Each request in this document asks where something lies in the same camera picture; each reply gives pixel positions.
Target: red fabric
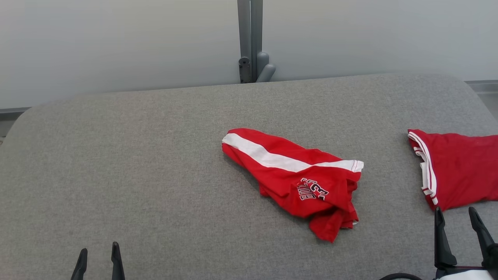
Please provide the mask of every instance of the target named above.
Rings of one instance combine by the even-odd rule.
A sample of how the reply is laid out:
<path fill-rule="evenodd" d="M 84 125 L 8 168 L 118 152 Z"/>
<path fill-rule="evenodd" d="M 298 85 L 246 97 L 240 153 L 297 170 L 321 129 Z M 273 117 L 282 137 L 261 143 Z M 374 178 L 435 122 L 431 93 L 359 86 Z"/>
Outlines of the red fabric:
<path fill-rule="evenodd" d="M 241 151 L 241 147 L 237 147 L 238 143 L 229 139 L 233 134 L 262 146 L 264 149 L 260 148 L 258 152 L 263 152 L 265 156 L 259 153 L 258 157 L 247 150 Z M 362 162 L 343 161 L 318 149 L 305 149 L 284 138 L 251 129 L 228 131 L 222 149 L 259 181 L 262 196 L 271 197 L 291 215 L 302 218 L 313 216 L 310 229 L 318 238 L 333 242 L 341 227 L 353 228 L 353 222 L 358 221 L 351 196 L 360 179 Z M 282 163 L 285 160 L 270 160 L 268 153 L 299 161 L 297 166 L 304 164 L 304 167 L 298 171 L 286 170 L 286 165 Z M 306 166 L 322 163 L 341 163 L 344 166 Z"/>
<path fill-rule="evenodd" d="M 426 200 L 432 210 L 498 200 L 498 136 L 468 137 L 408 130 L 415 152 L 426 159 Z"/>

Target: gray fabric surface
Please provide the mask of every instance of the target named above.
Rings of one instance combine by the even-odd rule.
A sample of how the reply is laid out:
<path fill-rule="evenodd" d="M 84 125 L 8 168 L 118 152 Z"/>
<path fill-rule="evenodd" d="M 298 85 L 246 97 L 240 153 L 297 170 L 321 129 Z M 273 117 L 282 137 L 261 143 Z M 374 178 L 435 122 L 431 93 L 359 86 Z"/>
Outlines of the gray fabric surface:
<path fill-rule="evenodd" d="M 365 162 L 360 222 L 335 243 L 263 198 L 221 150 L 248 127 Z M 484 136 L 498 125 L 463 82 L 368 75 L 78 96 L 34 107 L 0 147 L 2 279 L 434 277 L 433 213 L 406 130 Z M 498 237 L 497 202 L 475 205 Z M 466 207 L 445 212 L 461 265 L 481 261 Z"/>

